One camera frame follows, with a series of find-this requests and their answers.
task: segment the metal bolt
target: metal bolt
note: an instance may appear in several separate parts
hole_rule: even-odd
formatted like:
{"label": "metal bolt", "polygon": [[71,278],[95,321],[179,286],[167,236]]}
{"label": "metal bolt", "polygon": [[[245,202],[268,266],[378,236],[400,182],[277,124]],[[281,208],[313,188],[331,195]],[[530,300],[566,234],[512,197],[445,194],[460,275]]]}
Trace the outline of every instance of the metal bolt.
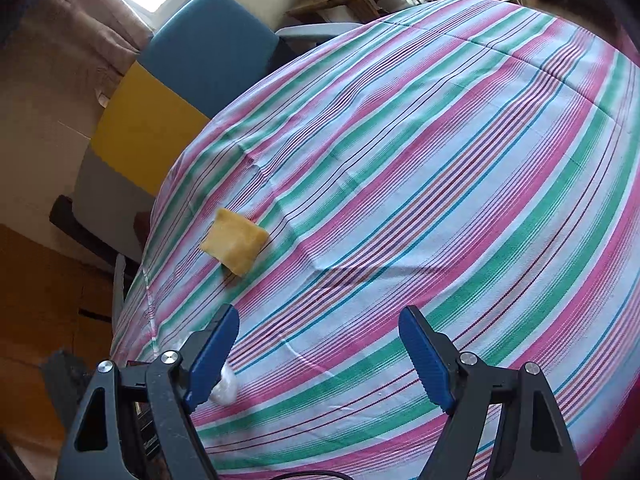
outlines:
{"label": "metal bolt", "polygon": [[107,372],[110,372],[112,368],[113,368],[113,363],[111,361],[102,361],[98,365],[98,371],[101,374],[105,374]]}
{"label": "metal bolt", "polygon": [[524,365],[524,369],[528,374],[531,375],[538,375],[540,373],[540,367],[537,364],[532,363],[531,361]]}
{"label": "metal bolt", "polygon": [[460,354],[460,360],[465,365],[473,366],[478,362],[478,356],[472,352],[462,352],[462,354]]}
{"label": "metal bolt", "polygon": [[168,352],[165,352],[164,354],[162,354],[162,357],[160,359],[166,365],[173,364],[178,360],[178,352],[169,350]]}

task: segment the tablecloth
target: tablecloth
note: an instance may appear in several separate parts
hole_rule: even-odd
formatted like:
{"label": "tablecloth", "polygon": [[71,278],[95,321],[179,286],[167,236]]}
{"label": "tablecloth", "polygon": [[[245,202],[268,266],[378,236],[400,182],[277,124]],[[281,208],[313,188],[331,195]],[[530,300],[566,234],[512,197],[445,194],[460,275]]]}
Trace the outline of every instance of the tablecloth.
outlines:
{"label": "tablecloth", "polygon": [[[415,478],[445,420],[398,338],[416,304],[488,364],[539,363],[585,460],[640,368],[639,84],[590,32],[494,0],[309,51],[175,163],[114,359],[179,348],[232,303],[238,400],[192,416],[222,478]],[[242,278],[198,248],[222,206],[270,233]]]}

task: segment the black cable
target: black cable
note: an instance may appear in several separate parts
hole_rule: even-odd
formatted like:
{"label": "black cable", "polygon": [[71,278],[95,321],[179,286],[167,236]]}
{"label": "black cable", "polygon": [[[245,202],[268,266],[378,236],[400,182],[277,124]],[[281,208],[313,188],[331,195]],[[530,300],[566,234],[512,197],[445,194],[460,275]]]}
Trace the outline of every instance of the black cable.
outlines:
{"label": "black cable", "polygon": [[349,475],[345,475],[344,473],[322,470],[294,471],[293,473],[283,473],[281,475],[274,476],[271,480],[286,480],[287,478],[295,478],[298,476],[328,476],[329,478],[339,478],[340,480],[353,480],[353,478],[351,478]]}

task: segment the curtain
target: curtain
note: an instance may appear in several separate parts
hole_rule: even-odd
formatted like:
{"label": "curtain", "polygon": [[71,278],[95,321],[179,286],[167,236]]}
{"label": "curtain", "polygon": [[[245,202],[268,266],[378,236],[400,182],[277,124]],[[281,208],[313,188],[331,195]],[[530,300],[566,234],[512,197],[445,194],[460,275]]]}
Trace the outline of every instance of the curtain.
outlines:
{"label": "curtain", "polygon": [[103,106],[153,36],[123,0],[35,0],[20,26],[81,59]]}

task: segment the yellow sponge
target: yellow sponge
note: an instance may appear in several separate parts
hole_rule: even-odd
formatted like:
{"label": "yellow sponge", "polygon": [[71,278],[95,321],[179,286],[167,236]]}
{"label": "yellow sponge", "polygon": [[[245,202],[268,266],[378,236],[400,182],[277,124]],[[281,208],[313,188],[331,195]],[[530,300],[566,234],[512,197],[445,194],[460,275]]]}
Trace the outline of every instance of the yellow sponge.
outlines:
{"label": "yellow sponge", "polygon": [[263,228],[242,215],[220,208],[200,249],[220,261],[236,276],[246,274],[269,238]]}

